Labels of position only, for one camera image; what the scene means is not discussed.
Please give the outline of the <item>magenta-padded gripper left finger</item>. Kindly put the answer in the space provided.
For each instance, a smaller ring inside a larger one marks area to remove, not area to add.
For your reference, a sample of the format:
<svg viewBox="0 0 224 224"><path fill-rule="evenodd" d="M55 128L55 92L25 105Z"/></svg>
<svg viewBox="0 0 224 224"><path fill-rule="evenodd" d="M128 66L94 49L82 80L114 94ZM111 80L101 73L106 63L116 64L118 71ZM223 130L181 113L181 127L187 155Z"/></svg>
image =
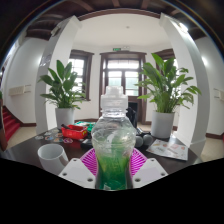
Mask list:
<svg viewBox="0 0 224 224"><path fill-rule="evenodd" d="M80 159L72 158L59 176L81 187L94 189L97 172L95 150L90 149Z"/></svg>

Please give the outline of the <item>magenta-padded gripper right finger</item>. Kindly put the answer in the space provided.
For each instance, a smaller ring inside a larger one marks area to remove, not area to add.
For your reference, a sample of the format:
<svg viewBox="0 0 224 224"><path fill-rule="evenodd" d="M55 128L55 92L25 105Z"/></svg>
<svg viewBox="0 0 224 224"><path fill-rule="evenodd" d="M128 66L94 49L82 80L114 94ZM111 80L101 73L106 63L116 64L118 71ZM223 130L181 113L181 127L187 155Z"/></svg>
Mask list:
<svg viewBox="0 0 224 224"><path fill-rule="evenodd" d="M146 186L168 175L155 158L147 158L137 149L132 152L129 172L134 189Z"/></svg>

